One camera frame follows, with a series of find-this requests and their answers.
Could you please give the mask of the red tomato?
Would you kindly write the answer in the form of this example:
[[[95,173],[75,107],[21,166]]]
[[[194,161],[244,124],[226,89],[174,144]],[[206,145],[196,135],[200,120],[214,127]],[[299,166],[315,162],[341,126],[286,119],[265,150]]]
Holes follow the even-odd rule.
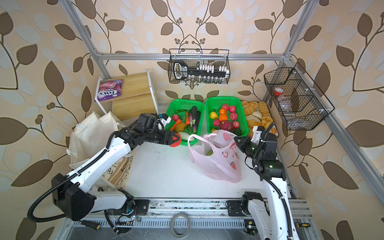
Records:
[[[178,147],[181,144],[181,141],[182,141],[181,136],[178,133],[172,132],[169,146],[172,148]]]

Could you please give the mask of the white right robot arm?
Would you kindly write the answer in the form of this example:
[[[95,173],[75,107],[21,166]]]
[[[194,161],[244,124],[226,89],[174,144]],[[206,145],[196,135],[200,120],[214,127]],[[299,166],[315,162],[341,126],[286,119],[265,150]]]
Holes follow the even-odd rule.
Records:
[[[288,198],[288,183],[284,165],[277,159],[277,136],[272,127],[256,127],[252,137],[235,137],[239,150],[252,160],[252,169],[261,180],[266,197],[245,192],[242,211],[252,216],[262,240],[298,240]]]

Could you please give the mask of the pink plastic bag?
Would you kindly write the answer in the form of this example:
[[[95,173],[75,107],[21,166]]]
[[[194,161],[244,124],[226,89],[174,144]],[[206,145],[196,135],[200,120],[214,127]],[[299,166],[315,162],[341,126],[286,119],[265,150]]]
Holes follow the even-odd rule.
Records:
[[[234,140],[235,134],[217,130],[202,137],[195,134],[191,137],[195,137],[195,140],[188,140],[190,159],[207,177],[230,183],[241,181],[240,158]],[[211,150],[214,153],[206,156]]]

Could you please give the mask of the green cabbage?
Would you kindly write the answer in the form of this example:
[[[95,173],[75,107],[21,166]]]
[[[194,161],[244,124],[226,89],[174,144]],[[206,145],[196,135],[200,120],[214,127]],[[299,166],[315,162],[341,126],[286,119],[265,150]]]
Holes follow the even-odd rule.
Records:
[[[209,151],[207,154],[206,154],[206,156],[211,156],[212,154],[214,153],[214,151]]]

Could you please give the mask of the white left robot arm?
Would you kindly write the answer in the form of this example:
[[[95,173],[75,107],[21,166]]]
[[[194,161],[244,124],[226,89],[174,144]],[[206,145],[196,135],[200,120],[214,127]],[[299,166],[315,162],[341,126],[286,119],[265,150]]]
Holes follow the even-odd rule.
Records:
[[[98,192],[92,191],[92,187],[115,162],[145,142],[179,146],[181,136],[172,130],[166,130],[171,120],[167,114],[141,114],[128,127],[112,132],[106,146],[87,162],[65,176],[57,174],[52,179],[52,188],[31,205],[27,218],[35,223],[61,218],[79,221],[90,213],[125,208],[131,198],[127,191]],[[53,196],[54,205],[63,214],[46,218],[34,216],[36,207],[49,195]]]

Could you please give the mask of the cream floral tote bag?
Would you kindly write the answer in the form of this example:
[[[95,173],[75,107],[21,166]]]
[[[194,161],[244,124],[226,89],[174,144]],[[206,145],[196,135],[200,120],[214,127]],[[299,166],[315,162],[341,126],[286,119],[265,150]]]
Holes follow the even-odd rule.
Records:
[[[102,150],[112,132],[121,130],[124,125],[111,112],[99,116],[93,112],[77,124],[70,136],[67,154],[71,158],[70,167],[77,169]],[[95,183],[96,188],[112,191],[124,187],[129,181],[134,154],[130,153],[109,167]]]

